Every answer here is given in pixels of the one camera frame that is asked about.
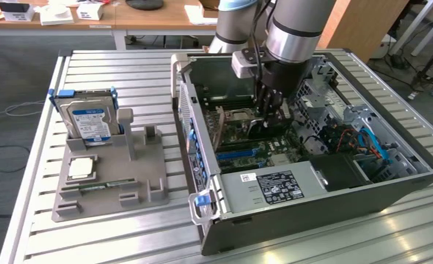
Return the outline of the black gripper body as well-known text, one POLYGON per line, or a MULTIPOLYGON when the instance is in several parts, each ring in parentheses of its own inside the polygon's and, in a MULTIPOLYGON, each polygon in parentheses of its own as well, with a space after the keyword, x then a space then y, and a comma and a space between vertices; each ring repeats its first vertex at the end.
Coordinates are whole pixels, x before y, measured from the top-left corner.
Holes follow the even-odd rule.
POLYGON ((260 69, 262 80, 256 82, 256 97, 259 97, 263 85, 270 90, 282 92, 284 97, 290 97, 300 88, 302 82, 308 74, 308 61, 286 63, 278 60, 256 66, 256 74, 260 69))

